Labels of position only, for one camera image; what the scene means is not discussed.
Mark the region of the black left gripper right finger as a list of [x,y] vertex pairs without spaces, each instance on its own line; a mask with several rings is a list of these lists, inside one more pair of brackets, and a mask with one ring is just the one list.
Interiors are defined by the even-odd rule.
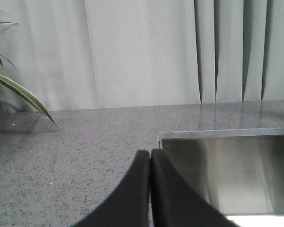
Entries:
[[151,151],[151,207],[156,227],[235,227],[180,176],[162,149]]

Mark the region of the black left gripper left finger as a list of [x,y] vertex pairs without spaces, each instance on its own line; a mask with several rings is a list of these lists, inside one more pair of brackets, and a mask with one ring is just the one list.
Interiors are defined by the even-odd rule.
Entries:
[[150,154],[138,150],[112,193],[76,227],[148,227]]

